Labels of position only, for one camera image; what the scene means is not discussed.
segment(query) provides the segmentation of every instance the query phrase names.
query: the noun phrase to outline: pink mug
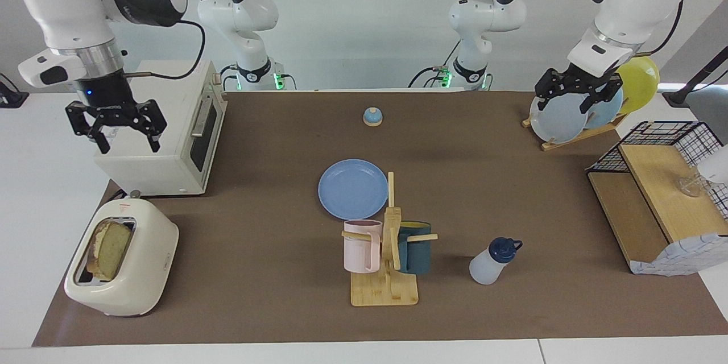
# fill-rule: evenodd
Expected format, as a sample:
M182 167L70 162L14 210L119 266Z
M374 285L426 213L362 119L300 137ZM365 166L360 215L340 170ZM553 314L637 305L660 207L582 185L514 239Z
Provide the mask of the pink mug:
M382 222L346 221L344 231L367 234L371 240L344 237L344 268L351 273L374 273L379 271L379 248L382 237Z

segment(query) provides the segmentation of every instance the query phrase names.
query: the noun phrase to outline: water bottle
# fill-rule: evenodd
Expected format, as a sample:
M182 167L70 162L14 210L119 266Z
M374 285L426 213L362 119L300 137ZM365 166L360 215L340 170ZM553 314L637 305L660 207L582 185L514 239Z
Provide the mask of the water bottle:
M470 261L470 276L480 284L493 284L522 246L523 242L520 240L505 237L494 239L488 249Z

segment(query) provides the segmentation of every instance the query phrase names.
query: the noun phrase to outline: white wall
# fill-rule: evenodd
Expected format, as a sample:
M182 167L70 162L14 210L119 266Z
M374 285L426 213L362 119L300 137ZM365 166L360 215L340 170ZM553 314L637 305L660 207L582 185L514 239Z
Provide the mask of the white wall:
M457 41L447 12L457 0L274 0L278 27L262 33L268 52L306 89L405 86L414 73L441 64ZM595 15L588 0L525 0L528 22L518 32L491 36L494 89L532 89L546 68L566 68L566 55ZM655 56L664 64L723 0L686 0L673 42ZM188 19L197 19L190 0ZM16 65L44 45L21 0L0 0L0 71L21 84ZM660 43L666 21L652 43ZM185 59L197 53L193 27L168 29L114 24L127 66L142 59ZM221 38L208 35L205 58L216 66L234 61Z
M728 46L728 0L718 6L710 17L702 23L695 34L680 48L673 58L663 66L660 71L662 82L680 82L684 84L689 81L708 61L712 60L717 53L720 53L725 46ZM712 82L718 78L725 69L728 69L728 61L709 76L706 81ZM728 78L718 82L728 84Z

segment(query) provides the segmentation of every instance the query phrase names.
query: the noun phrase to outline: plate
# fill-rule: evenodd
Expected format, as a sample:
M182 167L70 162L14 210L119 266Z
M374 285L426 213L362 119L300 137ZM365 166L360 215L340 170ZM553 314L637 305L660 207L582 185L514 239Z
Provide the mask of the plate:
M622 77L624 89L624 105L620 114L629 114L647 105L657 93L660 83L660 71L649 57L630 59L617 68Z
M351 221L377 213L387 203L389 189L387 177L377 165L363 159L345 159L323 172L318 193L328 213Z
M611 101L597 102L592 105L587 112L587 125L584 128L599 128L613 121L619 114L619 110L622 109L622 101L624 101L624 90L620 88Z
M587 123L587 114L582 114L585 94L565 94L549 101L543 111L539 111L539 97L531 102L531 128L543 139L554 144L563 144L576 138Z

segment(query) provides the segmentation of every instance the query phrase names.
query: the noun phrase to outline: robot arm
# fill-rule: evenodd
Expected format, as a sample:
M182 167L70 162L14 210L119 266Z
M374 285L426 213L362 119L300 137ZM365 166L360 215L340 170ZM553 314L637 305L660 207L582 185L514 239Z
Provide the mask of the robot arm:
M460 34L460 51L450 66L452 86L479 89L493 47L487 32L507 32L526 21L523 0L461 0L450 8L450 25Z
M233 45L241 86L257 90L279 87L275 61L255 33L270 30L278 23L278 9L272 0L200 0L197 12L204 25Z
M24 1L49 48L21 63L21 76L36 87L71 84L81 99L66 107L73 131L96 141L104 154L111 148L101 131L104 126L130 126L145 134L157 152L167 123L154 100L134 100L107 17L172 25L184 13L187 0ZM92 125L85 113L94 118Z
M540 109L567 93L588 94L582 113L596 102L610 101L622 84L617 68L637 53L682 0L592 1L600 4L599 12L569 53L569 68L564 73L551 68L536 84L536 95L543 99Z

